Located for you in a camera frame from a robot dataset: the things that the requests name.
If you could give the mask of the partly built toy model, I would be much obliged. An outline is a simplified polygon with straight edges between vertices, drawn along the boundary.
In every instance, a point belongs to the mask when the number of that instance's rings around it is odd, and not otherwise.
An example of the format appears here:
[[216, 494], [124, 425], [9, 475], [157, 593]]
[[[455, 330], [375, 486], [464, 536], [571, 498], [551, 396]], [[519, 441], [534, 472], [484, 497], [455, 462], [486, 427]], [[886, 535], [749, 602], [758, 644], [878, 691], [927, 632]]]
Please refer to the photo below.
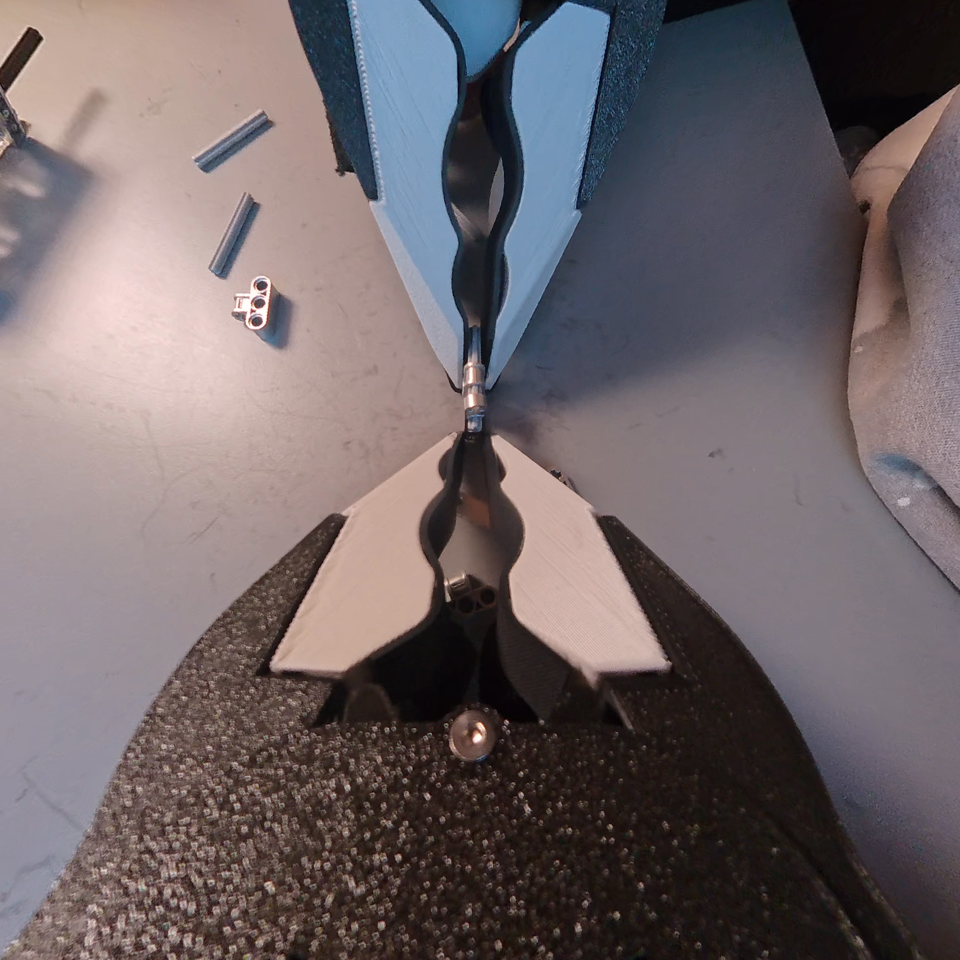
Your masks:
[[22, 147], [27, 142], [29, 126], [18, 117], [9, 91], [42, 42], [40, 31], [28, 27], [1, 64], [1, 156], [6, 150]]

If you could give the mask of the grey twin axle assembly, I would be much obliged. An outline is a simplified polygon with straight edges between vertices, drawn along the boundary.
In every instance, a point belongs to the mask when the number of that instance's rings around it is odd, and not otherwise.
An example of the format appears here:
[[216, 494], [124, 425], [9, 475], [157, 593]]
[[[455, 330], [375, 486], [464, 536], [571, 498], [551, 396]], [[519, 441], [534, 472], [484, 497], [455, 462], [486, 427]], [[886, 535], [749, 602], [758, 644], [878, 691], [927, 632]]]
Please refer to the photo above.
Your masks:
[[462, 405], [464, 433], [480, 435], [487, 412], [486, 366], [483, 364], [482, 327], [471, 324], [464, 338], [465, 362], [462, 368]]

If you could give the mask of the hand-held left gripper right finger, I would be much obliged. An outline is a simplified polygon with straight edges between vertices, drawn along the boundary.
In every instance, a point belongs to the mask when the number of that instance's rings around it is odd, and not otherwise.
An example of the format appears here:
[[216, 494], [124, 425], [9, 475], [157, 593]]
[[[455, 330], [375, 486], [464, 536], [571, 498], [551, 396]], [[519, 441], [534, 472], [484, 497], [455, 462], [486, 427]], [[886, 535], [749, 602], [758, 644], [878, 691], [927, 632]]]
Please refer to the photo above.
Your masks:
[[592, 505], [504, 438], [483, 449], [491, 528], [507, 556], [499, 660], [536, 718], [556, 714], [569, 679], [597, 694], [610, 676], [668, 671]]

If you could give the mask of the grey desk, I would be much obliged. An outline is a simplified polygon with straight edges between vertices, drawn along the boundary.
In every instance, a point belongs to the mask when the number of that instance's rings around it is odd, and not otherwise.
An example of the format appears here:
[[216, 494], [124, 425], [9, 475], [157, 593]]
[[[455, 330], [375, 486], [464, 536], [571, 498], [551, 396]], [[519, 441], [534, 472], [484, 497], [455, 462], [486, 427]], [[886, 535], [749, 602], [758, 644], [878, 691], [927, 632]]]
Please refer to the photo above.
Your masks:
[[[35, 142], [2, 182], [2, 947], [210, 623], [460, 420], [286, 2], [2, 2], [3, 53], [27, 25], [45, 42], [11, 100]], [[958, 593], [858, 461], [861, 228], [786, 2], [668, 24], [491, 419], [737, 632], [868, 870], [958, 958]], [[261, 275], [257, 333], [232, 309]]]

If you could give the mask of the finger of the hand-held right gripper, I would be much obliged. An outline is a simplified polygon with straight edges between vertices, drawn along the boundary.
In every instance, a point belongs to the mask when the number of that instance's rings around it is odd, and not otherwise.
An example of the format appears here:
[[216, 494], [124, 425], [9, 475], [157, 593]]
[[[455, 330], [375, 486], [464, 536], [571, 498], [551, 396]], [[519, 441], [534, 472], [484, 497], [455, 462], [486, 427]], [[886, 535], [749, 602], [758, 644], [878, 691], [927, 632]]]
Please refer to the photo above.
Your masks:
[[430, 2], [352, 1], [377, 199], [370, 208], [429, 342], [460, 387], [465, 320], [452, 290], [461, 235], [445, 168], [462, 112], [465, 59]]
[[486, 244], [487, 387], [520, 342], [581, 217], [610, 21], [601, 8], [560, 3], [521, 29], [486, 89], [487, 125], [503, 162]]

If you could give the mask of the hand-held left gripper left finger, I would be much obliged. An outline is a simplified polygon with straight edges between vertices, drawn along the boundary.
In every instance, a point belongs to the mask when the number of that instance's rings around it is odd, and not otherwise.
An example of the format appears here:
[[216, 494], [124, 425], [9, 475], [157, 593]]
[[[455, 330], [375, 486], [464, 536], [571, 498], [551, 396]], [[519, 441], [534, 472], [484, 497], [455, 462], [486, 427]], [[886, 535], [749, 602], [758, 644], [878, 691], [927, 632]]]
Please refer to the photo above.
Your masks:
[[318, 724], [430, 721], [465, 700], [478, 654], [439, 564], [464, 453], [450, 435], [333, 516], [339, 531], [269, 667], [333, 682]]

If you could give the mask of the grey three-hole pin connector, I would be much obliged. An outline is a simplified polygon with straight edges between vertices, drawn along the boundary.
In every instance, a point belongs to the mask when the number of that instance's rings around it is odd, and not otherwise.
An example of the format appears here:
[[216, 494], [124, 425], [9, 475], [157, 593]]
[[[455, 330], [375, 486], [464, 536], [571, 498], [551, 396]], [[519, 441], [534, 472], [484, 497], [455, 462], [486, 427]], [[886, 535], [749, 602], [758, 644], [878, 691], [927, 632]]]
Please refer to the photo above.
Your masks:
[[261, 274], [250, 282], [247, 293], [234, 294], [231, 316], [248, 330], [261, 333], [272, 323], [273, 303], [273, 283], [268, 276]]

